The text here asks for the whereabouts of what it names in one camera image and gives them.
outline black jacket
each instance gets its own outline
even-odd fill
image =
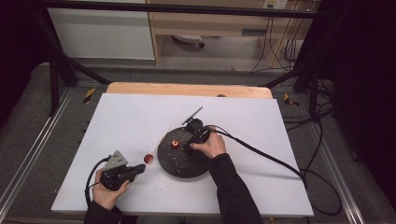
[[[218,155],[209,163],[209,173],[218,187],[219,209],[224,224],[262,224],[259,209],[238,175],[228,154]],[[117,208],[108,211],[92,202],[85,215],[85,224],[117,224],[122,212]]]

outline white table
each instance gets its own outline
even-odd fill
[[[143,163],[165,133],[180,127],[200,106],[204,109],[196,118],[204,124],[219,125],[298,169],[276,100],[105,93],[51,210],[84,213],[85,183],[99,160],[119,150],[128,165]],[[295,173],[232,139],[224,140],[262,216],[313,216],[304,184]],[[117,206],[129,215],[212,216],[219,214],[216,189],[208,172],[194,179],[180,179],[170,176],[154,160]]]

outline person's hand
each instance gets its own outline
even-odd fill
[[[96,171],[95,183],[100,182],[102,172],[102,169]],[[128,190],[128,185],[129,180],[125,181],[117,191],[106,189],[102,184],[94,185],[92,187],[93,200],[105,209],[111,211],[120,195]]]
[[[209,128],[212,130],[216,130],[216,128],[213,126],[210,126]],[[218,135],[215,132],[210,133],[209,139],[207,139],[205,143],[203,144],[191,143],[190,147],[192,147],[193,149],[201,150],[210,159],[213,159],[220,154],[227,153],[222,136]]]

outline black controller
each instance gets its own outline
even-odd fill
[[[128,163],[128,161],[116,151],[103,168],[100,178],[105,188],[116,191],[120,189],[121,185],[126,180],[132,183],[138,175],[145,172],[145,164],[127,167],[126,163]]]
[[[190,147],[191,143],[202,144],[207,141],[210,135],[210,130],[204,127],[204,124],[200,119],[191,119],[188,121],[185,130],[192,133],[192,137],[184,145],[186,153],[190,156],[202,157],[205,154],[199,150],[195,150]]]

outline person's left hand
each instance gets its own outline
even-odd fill
[[[100,182],[100,176],[102,175],[102,172],[102,169],[96,171],[95,183]],[[111,211],[120,195],[128,190],[128,185],[129,180],[125,181],[119,190],[113,191],[105,188],[105,186],[103,186],[101,183],[96,184],[92,187],[93,200],[105,209]]]

